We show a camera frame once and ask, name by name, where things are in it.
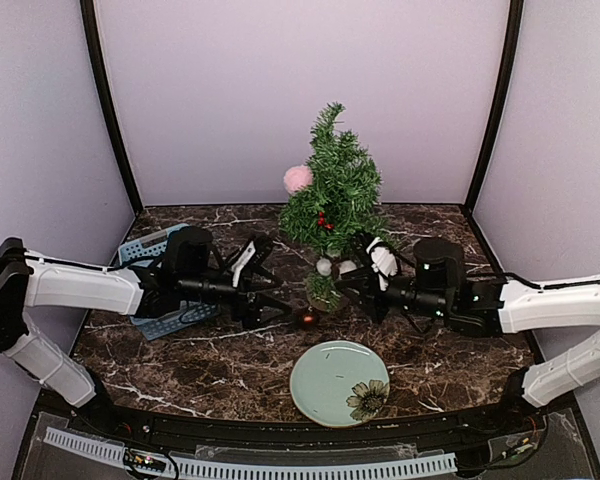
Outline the pink ornament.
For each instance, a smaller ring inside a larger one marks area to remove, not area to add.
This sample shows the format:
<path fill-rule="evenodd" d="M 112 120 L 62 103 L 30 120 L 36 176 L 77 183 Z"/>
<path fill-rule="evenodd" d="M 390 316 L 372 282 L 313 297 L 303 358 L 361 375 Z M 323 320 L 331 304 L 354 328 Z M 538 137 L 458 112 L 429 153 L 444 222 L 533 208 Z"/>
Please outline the pink ornament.
<path fill-rule="evenodd" d="M 313 183 L 313 173 L 307 165 L 299 165 L 289 168 L 283 177 L 286 191 L 293 195 Z"/>

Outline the red berry sprig ornament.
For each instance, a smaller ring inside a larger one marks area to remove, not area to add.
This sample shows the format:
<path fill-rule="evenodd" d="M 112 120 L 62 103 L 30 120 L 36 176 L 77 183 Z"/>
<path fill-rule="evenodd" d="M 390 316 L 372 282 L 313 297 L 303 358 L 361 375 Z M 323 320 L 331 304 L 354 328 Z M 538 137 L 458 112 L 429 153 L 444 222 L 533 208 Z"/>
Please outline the red berry sprig ornament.
<path fill-rule="evenodd" d="M 334 225 L 328 221 L 324 212 L 318 214 L 317 224 L 326 231 L 332 231 L 334 229 Z"/>

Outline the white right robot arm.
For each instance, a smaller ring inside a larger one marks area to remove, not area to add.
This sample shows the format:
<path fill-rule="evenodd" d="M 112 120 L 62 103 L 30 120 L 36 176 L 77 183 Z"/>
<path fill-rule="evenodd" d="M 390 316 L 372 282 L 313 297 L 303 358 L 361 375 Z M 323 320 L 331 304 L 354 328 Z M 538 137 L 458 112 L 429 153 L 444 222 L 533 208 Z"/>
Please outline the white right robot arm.
<path fill-rule="evenodd" d="M 490 424 L 514 432 L 529 411 L 600 378 L 600 274 L 535 283 L 516 274 L 467 273 L 460 245 L 425 238 L 413 246 L 413 275 L 406 258 L 369 234 L 352 243 L 359 268 L 341 274 L 336 289 L 375 322 L 391 309 L 407 319 L 441 321 L 459 334 L 483 338 L 546 328 L 594 326 L 589 338 L 566 352 L 509 375 Z"/>

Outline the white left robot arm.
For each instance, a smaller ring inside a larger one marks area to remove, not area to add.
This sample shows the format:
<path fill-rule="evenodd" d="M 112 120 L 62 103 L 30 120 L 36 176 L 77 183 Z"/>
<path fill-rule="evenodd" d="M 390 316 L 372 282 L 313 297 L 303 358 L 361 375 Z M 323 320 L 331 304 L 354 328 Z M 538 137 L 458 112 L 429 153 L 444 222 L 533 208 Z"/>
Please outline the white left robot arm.
<path fill-rule="evenodd" d="M 98 377 L 70 359 L 29 318 L 33 307 L 67 307 L 157 319 L 182 303 L 221 305 L 245 329 L 263 315 L 292 311 L 269 296 L 281 280 L 263 266 L 273 250 L 266 235 L 251 237 L 223 258 L 210 231 L 183 226 L 166 237 L 164 252 L 106 267 L 50 258 L 11 237 L 0 245 L 0 354 L 81 411 L 100 436 L 121 427 L 120 412 Z"/>

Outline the white cotton flower ornament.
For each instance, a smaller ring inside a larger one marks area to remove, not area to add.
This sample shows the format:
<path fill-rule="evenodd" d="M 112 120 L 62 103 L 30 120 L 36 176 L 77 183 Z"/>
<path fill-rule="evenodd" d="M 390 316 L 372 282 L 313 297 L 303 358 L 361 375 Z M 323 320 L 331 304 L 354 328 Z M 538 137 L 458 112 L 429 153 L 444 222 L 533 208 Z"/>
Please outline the white cotton flower ornament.
<path fill-rule="evenodd" d="M 333 263 L 328 258 L 320 258 L 316 262 L 316 271 L 321 276 L 337 275 L 352 272 L 357 269 L 356 264 L 351 260 L 344 260 L 340 263 Z"/>

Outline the small green christmas tree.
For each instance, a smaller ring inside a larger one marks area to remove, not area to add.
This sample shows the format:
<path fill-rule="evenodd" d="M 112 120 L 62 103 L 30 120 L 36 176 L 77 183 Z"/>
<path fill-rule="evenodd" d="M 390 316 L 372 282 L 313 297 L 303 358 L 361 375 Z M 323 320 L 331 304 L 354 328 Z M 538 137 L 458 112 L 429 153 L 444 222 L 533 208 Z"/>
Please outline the small green christmas tree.
<path fill-rule="evenodd" d="M 339 102 L 319 111 L 310 129 L 311 155 L 301 164 L 311 169 L 313 183 L 293 195 L 286 191 L 288 201 L 279 216 L 279 228 L 290 240 L 312 248 L 318 260 L 328 258 L 333 263 L 351 254 L 358 232 L 389 239 L 387 221 L 379 210 L 380 171 L 358 134 L 341 126 L 339 116 L 344 111 Z M 320 212 L 334 225 L 332 231 L 318 226 Z M 338 309 L 344 296 L 335 281 L 336 275 L 318 274 L 315 263 L 306 277 L 309 301 L 327 312 Z"/>

